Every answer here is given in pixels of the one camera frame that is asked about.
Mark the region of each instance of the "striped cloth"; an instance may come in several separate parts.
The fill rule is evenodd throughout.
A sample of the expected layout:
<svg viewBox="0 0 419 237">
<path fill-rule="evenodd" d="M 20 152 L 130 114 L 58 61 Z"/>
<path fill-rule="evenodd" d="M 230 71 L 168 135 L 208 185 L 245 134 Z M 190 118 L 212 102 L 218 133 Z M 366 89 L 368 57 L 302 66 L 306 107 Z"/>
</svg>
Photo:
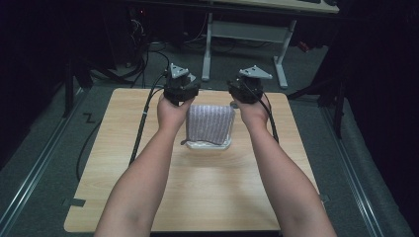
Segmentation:
<svg viewBox="0 0 419 237">
<path fill-rule="evenodd" d="M 186 118 L 186 141 L 224 143 L 234 120 L 231 106 L 191 105 Z"/>
</svg>

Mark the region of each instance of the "white desk leg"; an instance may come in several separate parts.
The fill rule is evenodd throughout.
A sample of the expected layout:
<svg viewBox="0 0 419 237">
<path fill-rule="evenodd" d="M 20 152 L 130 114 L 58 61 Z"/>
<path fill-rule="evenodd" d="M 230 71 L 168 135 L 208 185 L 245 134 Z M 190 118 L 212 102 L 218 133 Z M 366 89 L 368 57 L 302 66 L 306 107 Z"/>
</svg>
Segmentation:
<svg viewBox="0 0 419 237">
<path fill-rule="evenodd" d="M 282 89 L 288 88 L 287 78 L 286 78 L 286 74 L 284 73 L 284 68 L 283 68 L 283 60 L 284 60 L 284 56 L 286 55 L 287 48 L 290 44 L 291 37 L 293 36 L 293 29 L 295 28 L 295 24 L 296 24 L 296 20 L 291 21 L 290 27 L 288 28 L 285 38 L 284 38 L 283 48 L 280 52 L 280 55 L 274 56 L 274 63 L 275 63 L 275 67 L 277 68 L 278 80 L 280 81 L 280 87 Z"/>
<path fill-rule="evenodd" d="M 209 22 L 207 26 L 207 47 L 206 54 L 204 55 L 203 65 L 203 81 L 210 80 L 210 40 L 212 37 L 212 13 L 209 13 Z"/>
</svg>

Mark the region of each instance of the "hand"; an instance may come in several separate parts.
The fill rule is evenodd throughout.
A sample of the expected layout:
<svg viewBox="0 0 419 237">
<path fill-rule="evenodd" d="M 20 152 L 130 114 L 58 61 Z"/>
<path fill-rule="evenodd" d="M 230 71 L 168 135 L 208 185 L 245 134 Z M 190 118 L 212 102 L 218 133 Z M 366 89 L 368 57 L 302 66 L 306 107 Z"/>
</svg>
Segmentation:
<svg viewBox="0 0 419 237">
<path fill-rule="evenodd" d="M 266 127 L 269 116 L 265 108 L 259 102 L 254 104 L 243 104 L 235 98 L 233 99 L 240 109 L 241 119 L 248 129 L 259 126 Z M 265 95 L 262 96 L 261 100 L 267 107 L 269 106 L 268 99 Z"/>
<path fill-rule="evenodd" d="M 194 99 L 184 102 L 181 106 L 175 106 L 162 94 L 157 105 L 159 127 L 178 131 L 185 121 L 188 108 Z"/>
</svg>

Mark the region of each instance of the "forearm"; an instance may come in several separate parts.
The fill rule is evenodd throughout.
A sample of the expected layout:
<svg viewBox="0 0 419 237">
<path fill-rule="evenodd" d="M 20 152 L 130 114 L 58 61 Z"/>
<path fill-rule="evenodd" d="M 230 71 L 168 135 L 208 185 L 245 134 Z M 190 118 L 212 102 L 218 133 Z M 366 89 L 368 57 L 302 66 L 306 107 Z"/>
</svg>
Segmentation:
<svg viewBox="0 0 419 237">
<path fill-rule="evenodd" d="M 167 183 L 177 130 L 159 129 L 120 177 L 97 236 L 147 236 Z"/>
<path fill-rule="evenodd" d="M 264 125 L 248 129 L 263 185 L 285 236 L 333 236 L 311 181 Z"/>
</svg>

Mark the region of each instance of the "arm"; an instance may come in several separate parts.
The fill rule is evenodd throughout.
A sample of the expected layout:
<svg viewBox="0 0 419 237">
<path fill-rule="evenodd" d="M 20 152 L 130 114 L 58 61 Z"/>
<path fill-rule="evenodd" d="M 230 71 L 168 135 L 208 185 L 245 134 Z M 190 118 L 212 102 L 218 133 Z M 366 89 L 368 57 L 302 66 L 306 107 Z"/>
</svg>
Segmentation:
<svg viewBox="0 0 419 237">
<path fill-rule="evenodd" d="M 285 236 L 336 236 L 311 181 L 267 129 L 260 103 L 236 101 L 247 126 L 262 183 Z"/>
<path fill-rule="evenodd" d="M 175 107 L 160 97 L 159 128 L 114 186 L 95 236 L 149 236 L 166 188 L 173 143 L 192 101 Z"/>
</svg>

